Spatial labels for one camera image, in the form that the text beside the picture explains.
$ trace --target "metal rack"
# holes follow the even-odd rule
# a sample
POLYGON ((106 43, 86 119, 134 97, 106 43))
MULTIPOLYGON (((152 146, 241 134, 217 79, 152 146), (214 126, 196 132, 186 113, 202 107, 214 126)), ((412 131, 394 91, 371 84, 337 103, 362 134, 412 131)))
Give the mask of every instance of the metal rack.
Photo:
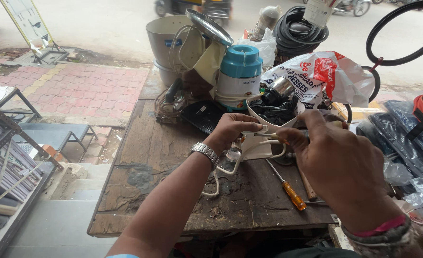
POLYGON ((15 134, 20 135, 22 138, 25 139, 26 142, 31 144, 35 149, 38 150, 38 153, 42 155, 42 157, 48 157, 48 161, 50 161, 56 168, 62 170, 63 167, 57 162, 53 157, 51 157, 43 148, 41 148, 30 136, 28 136, 25 132, 23 132, 22 128, 18 124, 16 124, 13 120, 11 120, 7 115, 5 115, 0 110, 0 120, 7 125, 7 128, 0 134, 0 150, 3 146, 8 143, 15 134))

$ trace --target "wooden workbench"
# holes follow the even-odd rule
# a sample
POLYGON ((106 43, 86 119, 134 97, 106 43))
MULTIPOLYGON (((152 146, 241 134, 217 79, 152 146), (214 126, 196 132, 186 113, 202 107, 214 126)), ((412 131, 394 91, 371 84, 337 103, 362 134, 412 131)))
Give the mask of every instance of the wooden workbench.
MULTIPOLYGON (((115 237, 123 229, 159 180, 187 158, 191 146, 205 134, 187 122, 176 126, 155 121, 154 99, 162 91, 158 70, 152 69, 140 94, 122 143, 100 195, 88 234, 115 237)), ((274 163, 295 191, 307 200, 296 166, 274 163)), ((218 173, 220 194, 201 196, 183 234, 235 231, 326 228, 333 223, 326 205, 297 210, 265 160, 240 164, 236 175, 218 173)), ((212 174, 206 192, 215 191, 212 174)))

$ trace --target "white plastic bag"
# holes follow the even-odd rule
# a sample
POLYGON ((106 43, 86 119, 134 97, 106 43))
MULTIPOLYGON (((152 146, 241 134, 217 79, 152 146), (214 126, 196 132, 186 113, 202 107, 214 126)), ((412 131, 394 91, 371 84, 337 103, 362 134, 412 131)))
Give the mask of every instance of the white plastic bag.
POLYGON ((291 81, 305 108, 318 106, 324 88, 333 102, 367 108, 375 87, 372 74, 364 73, 359 64, 334 51, 296 56, 265 72, 261 81, 270 86, 280 76, 291 81))
POLYGON ((277 41, 272 36, 272 31, 266 28, 266 33, 260 42, 251 41, 250 39, 239 39, 237 45, 250 45, 259 49, 259 56, 262 58, 262 66, 272 66, 275 61, 275 50, 277 49, 277 41))

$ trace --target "screwdriver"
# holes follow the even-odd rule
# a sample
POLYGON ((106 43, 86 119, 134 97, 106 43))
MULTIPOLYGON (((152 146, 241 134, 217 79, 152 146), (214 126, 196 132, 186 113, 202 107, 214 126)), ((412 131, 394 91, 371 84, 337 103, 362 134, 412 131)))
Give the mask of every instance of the screwdriver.
POLYGON ((289 183, 286 180, 283 180, 282 176, 277 172, 275 167, 273 167, 272 163, 268 159, 266 159, 267 163, 269 163, 270 167, 273 169, 275 174, 277 174, 278 178, 282 181, 283 189, 288 193, 289 197, 291 198, 291 201, 296 205, 298 210, 302 211, 307 207, 307 204, 302 200, 300 196, 296 194, 294 189, 289 185, 289 183))
MULTIPOLYGON (((346 122, 342 122, 342 121, 332 121, 332 122, 328 122, 328 124, 338 127, 338 128, 342 128, 342 129, 348 129, 348 125, 346 122)), ((304 136, 307 138, 307 140, 310 143, 310 138, 309 138, 309 131, 307 129, 301 129, 300 130, 304 136)), ((278 139, 278 135, 276 133, 273 134, 260 134, 260 133, 254 133, 254 136, 261 136, 261 137, 267 137, 267 138, 271 138, 271 139, 278 139)))

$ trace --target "wristwatch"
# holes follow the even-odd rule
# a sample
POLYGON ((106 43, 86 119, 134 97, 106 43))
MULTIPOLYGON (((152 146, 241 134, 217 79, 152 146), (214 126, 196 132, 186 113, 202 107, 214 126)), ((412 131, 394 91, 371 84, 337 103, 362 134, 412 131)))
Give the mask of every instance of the wristwatch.
POLYGON ((201 152, 210 159, 211 171, 214 171, 216 169, 216 166, 218 165, 219 161, 219 156, 216 155, 212 148, 208 147, 206 144, 198 142, 194 144, 194 146, 192 146, 191 151, 189 151, 189 155, 191 155, 194 151, 201 152))

